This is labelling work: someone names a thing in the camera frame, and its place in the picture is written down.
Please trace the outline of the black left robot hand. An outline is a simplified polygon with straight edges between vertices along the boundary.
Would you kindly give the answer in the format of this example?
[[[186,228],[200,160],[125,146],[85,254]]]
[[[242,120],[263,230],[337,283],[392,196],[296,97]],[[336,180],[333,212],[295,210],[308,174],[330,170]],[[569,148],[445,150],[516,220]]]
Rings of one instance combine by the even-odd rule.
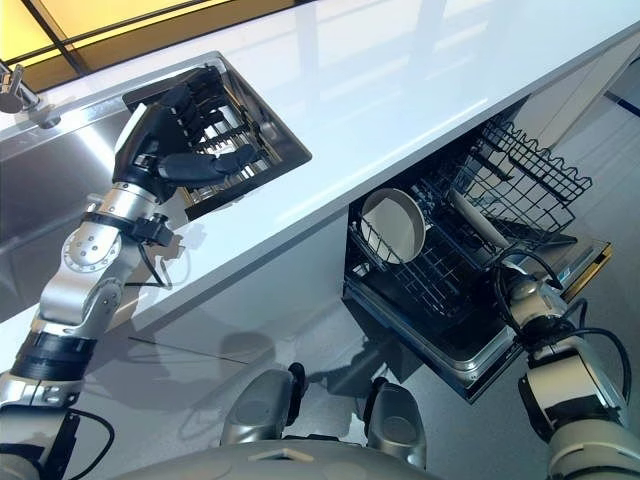
[[[112,181],[136,185],[162,204],[180,187],[222,184],[239,173],[256,159],[253,146],[222,154],[196,151],[223,97],[220,73],[207,67],[189,73],[157,101],[140,104],[115,150]]]

